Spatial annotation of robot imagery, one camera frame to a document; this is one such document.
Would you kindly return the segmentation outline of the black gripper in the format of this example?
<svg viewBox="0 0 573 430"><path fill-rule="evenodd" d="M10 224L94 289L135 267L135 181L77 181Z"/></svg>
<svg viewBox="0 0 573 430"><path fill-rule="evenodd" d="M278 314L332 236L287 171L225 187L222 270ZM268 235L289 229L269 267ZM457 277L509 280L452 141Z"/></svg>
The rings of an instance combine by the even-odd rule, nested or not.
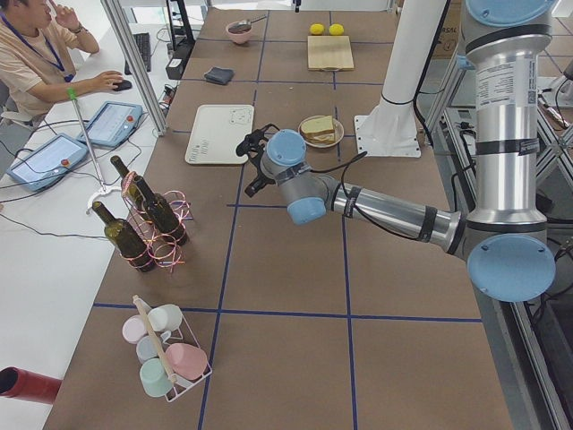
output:
<svg viewBox="0 0 573 430"><path fill-rule="evenodd" d="M235 148L235 155L237 157L246 156L257 170L256 177L244 190L249 197L253 197L269 183L269 176L262 169L262 157L265 151L264 143L268 141L265 137L266 131L267 128L255 129L248 133Z"/></svg>

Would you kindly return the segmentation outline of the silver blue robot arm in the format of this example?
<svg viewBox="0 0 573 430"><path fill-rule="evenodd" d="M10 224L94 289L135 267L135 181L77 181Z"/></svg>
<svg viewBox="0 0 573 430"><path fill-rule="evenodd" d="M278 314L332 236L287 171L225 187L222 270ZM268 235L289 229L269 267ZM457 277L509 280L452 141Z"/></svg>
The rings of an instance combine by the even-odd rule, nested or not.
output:
<svg viewBox="0 0 573 430"><path fill-rule="evenodd" d="M441 211L376 193L327 170L314 170L307 142L294 130L264 125L236 154L282 193L291 220L314 221L328 211L361 219L407 240L432 243L465 261L473 286L502 302L539 297L556 266L537 209L537 57L552 39L551 1L465 1L458 49L475 69L476 201L468 214Z"/></svg>

